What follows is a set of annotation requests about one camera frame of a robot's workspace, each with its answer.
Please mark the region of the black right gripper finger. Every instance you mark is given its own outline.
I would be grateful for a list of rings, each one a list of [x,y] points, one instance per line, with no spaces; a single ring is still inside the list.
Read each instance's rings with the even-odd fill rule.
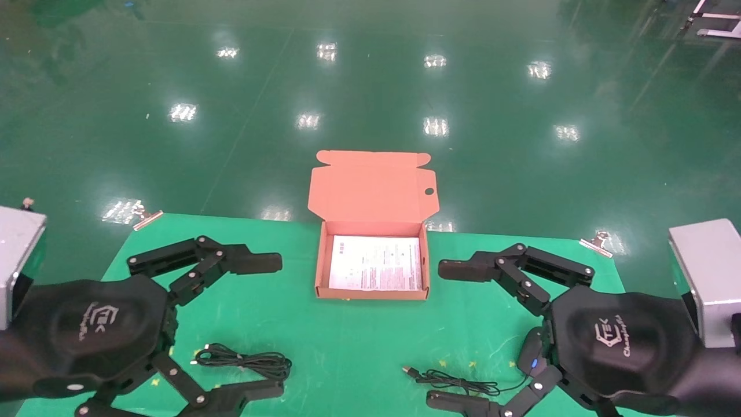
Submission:
[[[476,251],[470,259],[442,259],[438,275],[444,280],[496,282],[530,314],[542,316],[551,305],[551,296],[530,275],[567,288],[590,287],[595,270],[523,243],[490,253]]]
[[[561,388],[583,408],[596,411],[596,404],[604,398],[601,390],[608,386],[608,372],[593,370],[586,372],[582,378],[571,374],[564,377],[558,367],[547,366],[539,372],[527,372],[526,380],[529,384],[503,405],[485,398],[439,390],[428,392],[427,404],[433,409],[463,416],[526,416],[545,396],[556,388]]]

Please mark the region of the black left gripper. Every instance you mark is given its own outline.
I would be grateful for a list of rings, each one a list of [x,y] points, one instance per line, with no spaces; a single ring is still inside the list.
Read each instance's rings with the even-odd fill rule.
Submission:
[[[127,266],[133,276],[124,280],[76,280],[27,293],[2,331],[2,402],[92,393],[87,406],[111,406],[157,372],[187,401],[180,416],[239,416],[249,402],[283,395],[284,354],[197,353],[194,364],[263,377],[208,392],[170,357],[174,305],[188,305],[227,273],[276,273],[280,253],[198,236],[135,254]],[[182,268],[189,270],[169,291],[151,279]]]

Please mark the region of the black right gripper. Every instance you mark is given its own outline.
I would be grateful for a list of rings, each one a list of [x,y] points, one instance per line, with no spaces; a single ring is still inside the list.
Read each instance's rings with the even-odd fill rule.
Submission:
[[[739,415],[739,355],[707,348],[681,300],[575,287],[552,302],[543,325],[559,385],[587,409]]]

